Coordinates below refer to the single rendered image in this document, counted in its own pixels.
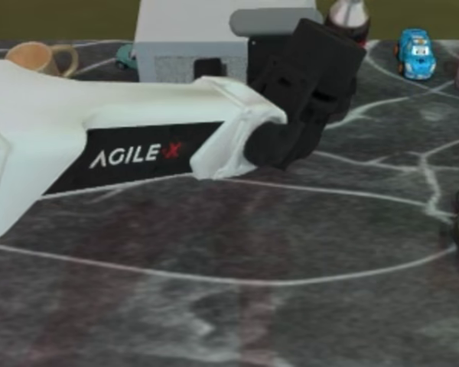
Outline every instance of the toy car wheel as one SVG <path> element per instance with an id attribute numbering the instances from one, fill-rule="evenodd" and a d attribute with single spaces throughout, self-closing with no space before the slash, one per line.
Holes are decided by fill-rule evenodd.
<path id="1" fill-rule="evenodd" d="M 116 61 L 116 66 L 118 69 L 125 70 L 128 68 L 128 66 L 125 63 L 122 63 L 121 61 Z"/>

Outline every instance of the brown mug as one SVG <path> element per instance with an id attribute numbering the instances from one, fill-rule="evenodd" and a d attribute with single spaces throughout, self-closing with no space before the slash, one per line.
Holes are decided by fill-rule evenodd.
<path id="1" fill-rule="evenodd" d="M 60 72 L 54 56 L 62 52 L 70 54 L 71 64 L 65 71 Z M 24 42 L 10 49 L 5 55 L 5 59 L 25 69 L 52 76 L 62 76 L 63 78 L 71 77 L 79 66 L 77 50 L 69 44 L 48 46 L 41 42 Z"/>

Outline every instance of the olive green background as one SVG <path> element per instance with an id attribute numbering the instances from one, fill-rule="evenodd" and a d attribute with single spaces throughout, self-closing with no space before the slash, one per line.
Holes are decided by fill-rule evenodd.
<path id="1" fill-rule="evenodd" d="M 333 2 L 317 0 L 324 15 Z M 371 38 L 395 39 L 403 28 L 421 27 L 433 38 L 459 39 L 459 0 L 366 3 L 373 17 Z M 138 4 L 139 0 L 0 0 L 0 40 L 132 39 Z"/>

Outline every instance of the marble table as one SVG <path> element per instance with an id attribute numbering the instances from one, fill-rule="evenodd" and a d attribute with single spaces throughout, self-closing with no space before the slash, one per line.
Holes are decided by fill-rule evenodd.
<path id="1" fill-rule="evenodd" d="M 76 42 L 76 78 L 136 81 L 121 43 Z M 286 173 L 37 203 L 0 239 L 0 367 L 459 367 L 459 42 L 423 83 L 392 46 Z"/>

